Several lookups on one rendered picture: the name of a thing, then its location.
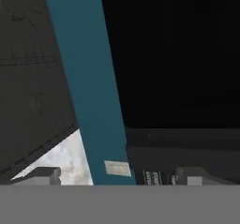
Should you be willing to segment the teal microwave door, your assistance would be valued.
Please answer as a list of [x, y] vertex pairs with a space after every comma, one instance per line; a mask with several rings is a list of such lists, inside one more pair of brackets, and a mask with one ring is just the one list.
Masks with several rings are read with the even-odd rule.
[[123, 123], [101, 0], [47, 0], [93, 183], [133, 185], [110, 175], [107, 161], [126, 162]]

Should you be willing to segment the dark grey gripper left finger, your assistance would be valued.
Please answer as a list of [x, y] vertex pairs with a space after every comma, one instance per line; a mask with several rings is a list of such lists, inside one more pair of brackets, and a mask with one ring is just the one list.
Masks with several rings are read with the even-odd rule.
[[59, 167], [36, 167], [23, 177], [11, 180], [11, 185], [19, 186], [60, 186], [61, 169]]

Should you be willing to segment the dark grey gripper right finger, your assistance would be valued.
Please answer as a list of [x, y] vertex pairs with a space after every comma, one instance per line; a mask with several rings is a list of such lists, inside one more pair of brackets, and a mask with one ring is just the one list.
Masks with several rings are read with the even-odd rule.
[[176, 169], [175, 180], [177, 185], [186, 186], [218, 186], [233, 185], [234, 182], [215, 177], [203, 168], [199, 167], [179, 167]]

